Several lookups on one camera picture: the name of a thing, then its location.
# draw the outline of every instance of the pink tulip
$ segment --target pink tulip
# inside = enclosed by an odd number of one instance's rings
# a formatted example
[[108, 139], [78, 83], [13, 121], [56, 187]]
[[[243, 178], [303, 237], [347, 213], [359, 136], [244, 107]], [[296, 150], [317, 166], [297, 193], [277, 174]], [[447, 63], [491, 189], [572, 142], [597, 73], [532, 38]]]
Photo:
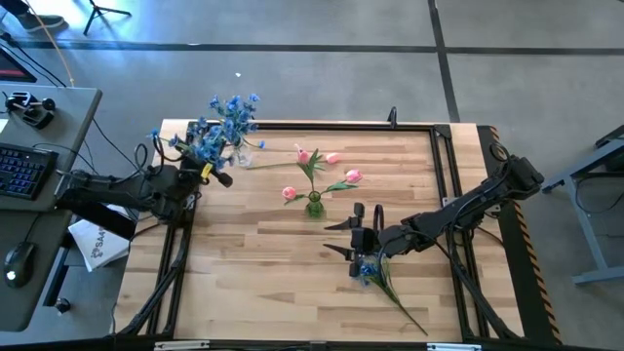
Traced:
[[286, 200], [292, 200], [296, 196], [296, 190], [291, 186], [287, 186], [282, 190], [282, 196], [284, 196]]
[[308, 163], [310, 161], [310, 154], [304, 149], [300, 148], [299, 145], [295, 144], [297, 149], [297, 161], [302, 164]]
[[332, 152], [331, 154], [328, 154], [327, 156], [325, 156], [325, 160], [330, 165], [333, 165], [334, 163], [338, 162], [339, 159], [340, 159], [340, 154], [338, 154], [337, 152]]
[[364, 176], [358, 170], [351, 170], [347, 172], [347, 182], [355, 184], [362, 180]]

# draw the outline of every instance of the concrete floor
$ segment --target concrete floor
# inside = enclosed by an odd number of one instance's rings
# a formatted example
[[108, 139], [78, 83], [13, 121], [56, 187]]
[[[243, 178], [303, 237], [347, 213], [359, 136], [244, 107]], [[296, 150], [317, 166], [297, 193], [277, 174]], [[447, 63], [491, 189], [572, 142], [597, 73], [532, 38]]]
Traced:
[[[96, 19], [85, 38], [86, 1], [31, 1], [41, 13], [67, 18], [57, 34], [63, 41], [435, 45], [426, 0], [187, 0], [183, 8], [174, 0], [97, 2], [133, 16]], [[624, 47], [624, 4], [616, 0], [439, 0], [437, 7], [448, 46]], [[20, 31], [11, 16], [4, 24], [20, 40], [43, 40]], [[53, 50], [28, 51], [67, 81]], [[449, 121], [436, 54], [63, 52], [77, 86], [103, 90], [97, 120], [126, 153], [164, 118], [207, 113], [213, 94], [258, 93], [257, 116], [265, 119], [382, 120], [396, 105], [401, 121]], [[624, 121], [621, 56], [449, 55], [448, 69], [461, 122], [496, 126], [509, 150], [546, 176]], [[99, 170], [131, 170], [97, 131], [88, 141]], [[595, 265], [567, 196], [538, 194], [523, 209], [564, 342], [624, 349], [624, 279], [571, 282]], [[624, 263], [624, 240], [601, 240], [609, 263]], [[76, 310], [58, 317], [39, 308], [25, 332], [2, 332], [0, 343], [105, 335], [122, 272], [123, 262], [92, 274], [72, 268], [61, 294]], [[91, 293], [83, 293], [87, 287]]]

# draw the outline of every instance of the yellow label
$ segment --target yellow label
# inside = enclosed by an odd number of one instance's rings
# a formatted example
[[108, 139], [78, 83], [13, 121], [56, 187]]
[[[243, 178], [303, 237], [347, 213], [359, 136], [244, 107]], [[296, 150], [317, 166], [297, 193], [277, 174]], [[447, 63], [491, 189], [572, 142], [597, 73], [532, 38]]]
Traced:
[[213, 164], [208, 163], [204, 166], [204, 170], [202, 170], [202, 178], [208, 179], [208, 176], [211, 174], [211, 169], [213, 168]]

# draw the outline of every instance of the tripod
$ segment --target tripod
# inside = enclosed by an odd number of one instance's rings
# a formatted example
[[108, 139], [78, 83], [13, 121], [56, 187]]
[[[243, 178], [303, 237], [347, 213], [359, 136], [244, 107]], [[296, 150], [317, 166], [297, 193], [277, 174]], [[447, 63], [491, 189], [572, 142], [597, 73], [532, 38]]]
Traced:
[[94, 8], [94, 10], [91, 11], [91, 16], [89, 17], [89, 21], [87, 21], [87, 26], [85, 27], [85, 30], [82, 32], [84, 35], [87, 35], [87, 32], [89, 32], [89, 28], [91, 27], [91, 22], [93, 22], [95, 18], [98, 18], [100, 16], [104, 16], [104, 14], [106, 14], [106, 13], [112, 12], [112, 13], [115, 13], [115, 14], [122, 14], [122, 15], [128, 15], [128, 16], [132, 16], [133, 15], [133, 14], [129, 13], [128, 11], [121, 11], [121, 10], [103, 8], [101, 6], [96, 5], [94, 0], [89, 0], [89, 2], [91, 3], [91, 6]]

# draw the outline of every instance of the keyboard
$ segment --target keyboard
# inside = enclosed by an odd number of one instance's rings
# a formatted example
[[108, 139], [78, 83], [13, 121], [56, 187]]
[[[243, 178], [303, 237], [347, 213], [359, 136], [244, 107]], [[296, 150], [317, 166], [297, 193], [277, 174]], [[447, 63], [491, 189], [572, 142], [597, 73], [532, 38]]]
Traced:
[[54, 151], [0, 142], [0, 196], [35, 200], [58, 156]]

